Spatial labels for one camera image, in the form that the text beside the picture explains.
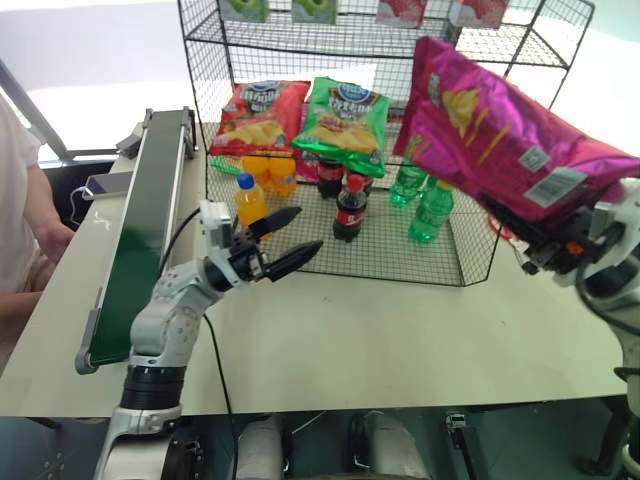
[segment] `person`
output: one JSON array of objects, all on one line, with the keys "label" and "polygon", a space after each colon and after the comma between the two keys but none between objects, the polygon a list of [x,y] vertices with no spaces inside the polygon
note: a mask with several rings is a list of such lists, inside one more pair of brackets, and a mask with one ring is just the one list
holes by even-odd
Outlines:
[{"label": "person", "polygon": [[0,373],[73,237],[38,166],[39,146],[0,95]]}]

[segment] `plastic bottle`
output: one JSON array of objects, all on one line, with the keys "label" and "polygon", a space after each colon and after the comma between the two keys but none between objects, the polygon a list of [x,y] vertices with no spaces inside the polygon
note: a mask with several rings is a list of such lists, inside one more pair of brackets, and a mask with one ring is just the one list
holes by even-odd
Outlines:
[{"label": "plastic bottle", "polygon": [[269,160],[271,188],[278,195],[289,195],[296,189],[296,161],[275,157]]},{"label": "plastic bottle", "polygon": [[344,167],[338,162],[320,157],[318,159],[318,191],[322,198],[336,198],[342,190]]},{"label": "plastic bottle", "polygon": [[360,233],[362,217],[367,208],[364,184],[365,178],[362,175],[351,175],[338,195],[338,215],[333,222],[333,236],[338,240],[351,242]]},{"label": "plastic bottle", "polygon": [[442,225],[453,210],[453,187],[438,180],[432,194],[423,195],[409,226],[409,237],[418,243],[431,243],[438,238]]},{"label": "plastic bottle", "polygon": [[253,222],[266,216],[269,213],[269,207],[264,192],[260,186],[256,185],[250,174],[238,175],[237,182],[240,187],[240,191],[236,193],[238,220],[243,228],[247,228]]},{"label": "plastic bottle", "polygon": [[353,170],[347,170],[347,180],[351,175],[360,175],[364,178],[364,190],[363,192],[368,197],[371,193],[371,189],[373,188],[373,177],[366,177],[358,172],[354,172]]},{"label": "plastic bottle", "polygon": [[409,205],[418,195],[427,174],[418,167],[403,165],[398,170],[396,181],[389,191],[391,203],[401,207]]},{"label": "plastic bottle", "polygon": [[271,177],[269,175],[269,158],[267,157],[242,157],[242,170],[250,173],[253,179],[263,190],[269,190]]}]

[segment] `orange juice bottle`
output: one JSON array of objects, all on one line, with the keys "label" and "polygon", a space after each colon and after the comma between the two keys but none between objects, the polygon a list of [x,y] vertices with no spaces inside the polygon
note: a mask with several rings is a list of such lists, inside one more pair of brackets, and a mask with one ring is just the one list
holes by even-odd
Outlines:
[{"label": "orange juice bottle", "polygon": [[240,187],[240,191],[236,193],[238,220],[242,228],[247,228],[253,222],[265,217],[269,213],[269,207],[264,192],[260,186],[256,185],[250,174],[238,175],[237,182]]},{"label": "orange juice bottle", "polygon": [[273,191],[278,195],[289,195],[296,189],[296,161],[293,158],[270,159],[269,174]]},{"label": "orange juice bottle", "polygon": [[250,173],[263,190],[269,190],[271,178],[269,176],[269,159],[267,157],[242,157],[242,169]]}]

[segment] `wire basket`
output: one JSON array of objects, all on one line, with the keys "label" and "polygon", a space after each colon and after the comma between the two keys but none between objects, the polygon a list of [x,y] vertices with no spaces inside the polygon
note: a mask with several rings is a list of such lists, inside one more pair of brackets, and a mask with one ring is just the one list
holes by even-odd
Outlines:
[{"label": "wire basket", "polygon": [[[451,0],[429,0],[421,28],[406,30],[375,23],[378,0],[340,1],[336,25],[292,23],[290,0],[270,0],[266,23],[222,21],[216,0],[178,4],[205,147],[217,132],[234,82],[328,75],[387,95],[403,108],[415,41],[425,35],[456,44],[471,59],[510,78],[521,75],[520,69],[553,71],[552,90],[528,92],[521,86],[550,105],[593,15],[584,0],[511,0],[500,29],[460,29],[447,18]],[[264,243],[266,253],[275,258],[300,242],[322,239],[324,247],[303,270],[452,286],[486,280],[498,237],[486,212],[466,195],[455,193],[456,206],[436,242],[409,241],[415,208],[392,206],[388,193],[401,164],[391,155],[398,133],[399,125],[387,125],[386,175],[374,181],[362,232],[352,243],[333,239],[335,202],[323,201],[315,185],[299,182],[289,197],[268,195],[272,209],[299,205],[303,211]],[[235,213],[233,176],[208,166],[206,188],[208,199],[227,202]]]}]

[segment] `table surface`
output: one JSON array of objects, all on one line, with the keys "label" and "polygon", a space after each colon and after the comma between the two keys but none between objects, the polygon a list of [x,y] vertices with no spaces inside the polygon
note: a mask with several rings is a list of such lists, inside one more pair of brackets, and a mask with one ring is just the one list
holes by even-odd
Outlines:
[{"label": "table surface", "polygon": [[[133,161],[119,159],[113,171]],[[187,162],[178,222],[204,197]],[[74,357],[116,244],[124,197],[97,200],[42,295],[4,374],[0,415],[110,416],[126,364],[78,375]],[[173,260],[204,254],[194,229]],[[501,242],[487,282],[451,288],[295,273],[231,291],[209,310],[234,411],[480,405],[625,393],[609,328],[549,275],[526,277]],[[185,414],[224,413],[206,325]]]}]

